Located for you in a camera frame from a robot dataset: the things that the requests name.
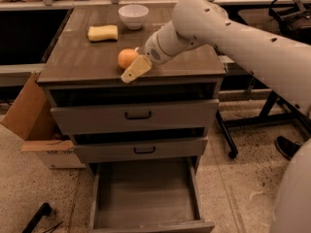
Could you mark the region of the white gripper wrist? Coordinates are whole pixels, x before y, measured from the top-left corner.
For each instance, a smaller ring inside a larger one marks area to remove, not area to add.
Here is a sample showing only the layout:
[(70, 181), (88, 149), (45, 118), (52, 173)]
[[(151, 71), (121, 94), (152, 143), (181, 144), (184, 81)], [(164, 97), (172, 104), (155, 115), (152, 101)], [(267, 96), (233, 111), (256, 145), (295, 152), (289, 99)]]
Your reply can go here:
[(152, 62), (154, 64), (161, 65), (171, 59), (172, 57), (160, 48), (157, 40), (157, 33), (154, 33), (145, 44), (145, 55), (139, 55), (129, 65), (129, 67), (121, 75), (121, 80), (124, 83), (131, 83), (145, 73), (149, 72), (152, 69)]

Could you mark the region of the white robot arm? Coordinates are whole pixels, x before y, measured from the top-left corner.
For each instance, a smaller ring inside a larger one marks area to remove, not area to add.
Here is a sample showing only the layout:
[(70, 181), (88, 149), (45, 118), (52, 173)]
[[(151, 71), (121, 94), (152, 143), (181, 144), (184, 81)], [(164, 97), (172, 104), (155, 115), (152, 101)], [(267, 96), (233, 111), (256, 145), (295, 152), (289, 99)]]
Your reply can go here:
[[(311, 114), (311, 46), (228, 18), (206, 0), (180, 0), (171, 20), (121, 75), (130, 83), (179, 53), (211, 45), (253, 74), (304, 116)], [(279, 186), (270, 233), (311, 233), (311, 140), (292, 158)]]

